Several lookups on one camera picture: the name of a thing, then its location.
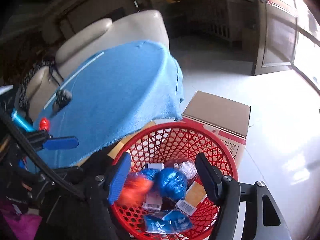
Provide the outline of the orange plastic bag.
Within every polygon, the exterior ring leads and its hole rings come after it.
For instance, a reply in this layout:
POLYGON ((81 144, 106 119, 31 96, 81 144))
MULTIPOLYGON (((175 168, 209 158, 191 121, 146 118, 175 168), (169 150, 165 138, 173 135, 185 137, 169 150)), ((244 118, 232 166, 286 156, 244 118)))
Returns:
POLYGON ((117 200, 119 205, 141 205, 148 192, 153 187, 153 181, 140 173, 130 173, 124 183, 117 200))

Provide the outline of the white plastic bag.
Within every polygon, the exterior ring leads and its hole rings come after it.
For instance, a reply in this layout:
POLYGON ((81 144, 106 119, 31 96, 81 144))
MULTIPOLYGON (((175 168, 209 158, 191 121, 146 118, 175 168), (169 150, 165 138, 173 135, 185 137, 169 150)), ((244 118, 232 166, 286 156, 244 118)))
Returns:
POLYGON ((182 163, 174 163, 174 168, 183 173, 188 180, 192 180, 197 175, 197 169, 191 161, 183 161, 182 163))

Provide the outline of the red plastic bag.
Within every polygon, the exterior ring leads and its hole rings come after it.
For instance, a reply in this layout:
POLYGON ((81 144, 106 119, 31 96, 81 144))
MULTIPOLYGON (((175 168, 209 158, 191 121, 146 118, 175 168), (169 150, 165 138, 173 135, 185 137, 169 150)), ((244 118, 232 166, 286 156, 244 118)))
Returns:
POLYGON ((50 121, 47 118, 42 118, 39 122, 39 130, 45 130, 49 132, 50 130, 50 121))

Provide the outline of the blue plastic bag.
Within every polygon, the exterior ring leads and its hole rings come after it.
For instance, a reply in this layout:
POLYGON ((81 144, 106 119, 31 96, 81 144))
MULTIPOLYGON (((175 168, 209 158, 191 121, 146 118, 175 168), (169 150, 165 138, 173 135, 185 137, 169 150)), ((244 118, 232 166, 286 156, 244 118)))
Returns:
POLYGON ((152 182, 150 191, 159 193, 162 198, 170 198, 177 202, 185 198, 188 180, 186 175, 172 167, 164 169, 145 168, 139 171, 146 179, 152 182))

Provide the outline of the black plastic bag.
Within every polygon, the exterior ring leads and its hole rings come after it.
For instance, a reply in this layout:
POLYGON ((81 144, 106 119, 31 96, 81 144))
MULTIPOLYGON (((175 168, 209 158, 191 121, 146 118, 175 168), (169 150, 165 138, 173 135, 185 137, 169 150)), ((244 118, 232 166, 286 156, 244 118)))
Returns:
POLYGON ((53 103, 53 113, 59 112, 61 109, 66 107, 72 100, 72 94, 66 89, 58 90, 56 93, 56 99, 53 103))

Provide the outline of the orange barcode carton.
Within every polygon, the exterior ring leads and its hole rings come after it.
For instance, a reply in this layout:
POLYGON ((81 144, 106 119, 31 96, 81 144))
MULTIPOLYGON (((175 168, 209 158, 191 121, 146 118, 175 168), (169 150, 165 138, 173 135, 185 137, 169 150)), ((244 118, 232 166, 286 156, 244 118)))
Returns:
POLYGON ((192 216, 197 210, 197 206, 207 197, 202 184, 194 181, 186 191, 185 198, 180 199, 175 207, 188 216, 192 216))

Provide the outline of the white barcode medicine box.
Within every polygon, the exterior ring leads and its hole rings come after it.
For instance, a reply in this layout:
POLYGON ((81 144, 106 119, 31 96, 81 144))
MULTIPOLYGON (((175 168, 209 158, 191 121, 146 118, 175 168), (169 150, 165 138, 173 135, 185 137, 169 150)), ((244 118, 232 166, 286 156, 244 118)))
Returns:
POLYGON ((150 191, 146 194, 142 208, 148 212, 161 211, 163 199, 157 191, 150 191))

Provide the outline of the red plastic mesh basket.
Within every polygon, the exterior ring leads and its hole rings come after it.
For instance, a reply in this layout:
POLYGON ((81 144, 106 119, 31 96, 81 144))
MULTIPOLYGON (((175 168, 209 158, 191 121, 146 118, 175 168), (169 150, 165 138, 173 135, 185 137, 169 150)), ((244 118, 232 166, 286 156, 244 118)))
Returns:
MULTIPOLYGON (((148 163, 195 161, 198 153, 204 153, 210 164, 217 166, 222 174, 238 178, 236 163, 227 146, 201 125, 170 122, 146 128, 127 141, 113 163, 116 164, 125 152, 131 156, 132 172, 142 170, 148 163)), ((141 205, 114 203, 111 209, 121 226, 136 239, 205 239, 212 232, 219 213, 219 208, 206 198, 191 216, 193 228, 166 235, 145 231, 143 216, 147 211, 141 205)))

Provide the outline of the black white patterned cloth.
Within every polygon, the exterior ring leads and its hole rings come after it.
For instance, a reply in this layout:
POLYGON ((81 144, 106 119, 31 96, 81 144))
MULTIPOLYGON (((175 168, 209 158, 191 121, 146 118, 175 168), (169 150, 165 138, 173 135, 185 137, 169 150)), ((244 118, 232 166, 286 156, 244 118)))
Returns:
POLYGON ((30 103, 27 99, 27 86, 31 81, 32 77, 42 67, 45 67, 45 66, 51 67, 54 64, 55 64, 55 60, 49 60, 49 61, 41 60, 39 62, 34 63, 32 68, 28 70, 28 72, 25 74, 19 86, 18 106, 20 107, 20 109, 22 109, 25 112, 29 109, 30 103))

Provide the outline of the blue snack wrapper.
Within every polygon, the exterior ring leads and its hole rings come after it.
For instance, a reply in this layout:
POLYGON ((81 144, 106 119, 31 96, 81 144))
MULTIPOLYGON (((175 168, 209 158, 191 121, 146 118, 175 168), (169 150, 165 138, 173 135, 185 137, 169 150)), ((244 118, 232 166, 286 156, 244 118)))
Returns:
POLYGON ((167 210, 143 216, 147 233, 172 235, 192 229, 190 218, 178 210, 167 210))

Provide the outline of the brown cardboard box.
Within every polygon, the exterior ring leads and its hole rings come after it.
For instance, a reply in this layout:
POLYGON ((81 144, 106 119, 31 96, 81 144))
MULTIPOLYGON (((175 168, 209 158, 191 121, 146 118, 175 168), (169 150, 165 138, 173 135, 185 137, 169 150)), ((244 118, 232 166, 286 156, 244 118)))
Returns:
POLYGON ((182 122, 215 134, 228 148, 236 167, 240 166, 247 142, 250 106, 200 90, 178 106, 182 122))

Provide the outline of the blue table cloth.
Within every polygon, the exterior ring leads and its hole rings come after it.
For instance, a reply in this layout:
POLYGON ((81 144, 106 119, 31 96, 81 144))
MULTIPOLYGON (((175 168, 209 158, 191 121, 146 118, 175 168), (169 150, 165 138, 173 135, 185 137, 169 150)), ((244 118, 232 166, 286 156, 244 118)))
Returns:
POLYGON ((184 99, 183 74, 167 47, 135 41, 97 52, 68 75, 61 88, 71 102, 54 113, 56 88, 39 96, 42 118, 54 137, 76 137, 68 150, 43 149, 40 158, 51 168, 68 167, 135 133, 156 119, 176 119, 184 99))

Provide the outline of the beige leather sofa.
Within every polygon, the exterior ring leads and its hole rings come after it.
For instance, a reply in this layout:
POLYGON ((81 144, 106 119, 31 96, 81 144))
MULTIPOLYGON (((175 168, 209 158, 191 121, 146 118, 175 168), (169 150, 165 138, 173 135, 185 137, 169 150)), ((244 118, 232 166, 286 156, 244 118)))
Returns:
POLYGON ((163 17, 146 10, 112 21, 98 20, 68 39, 48 62, 39 63, 26 88, 28 115, 35 121, 59 85, 96 52, 138 40, 169 46, 163 17))

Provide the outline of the dark wooden cabinet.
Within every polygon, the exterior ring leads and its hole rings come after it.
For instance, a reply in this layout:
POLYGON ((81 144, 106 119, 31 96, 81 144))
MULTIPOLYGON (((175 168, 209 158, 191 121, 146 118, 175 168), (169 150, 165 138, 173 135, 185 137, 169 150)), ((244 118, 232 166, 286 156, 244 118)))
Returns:
POLYGON ((249 0, 173 0, 193 31, 214 35, 232 46, 242 42, 244 29, 255 25, 254 3, 249 0))

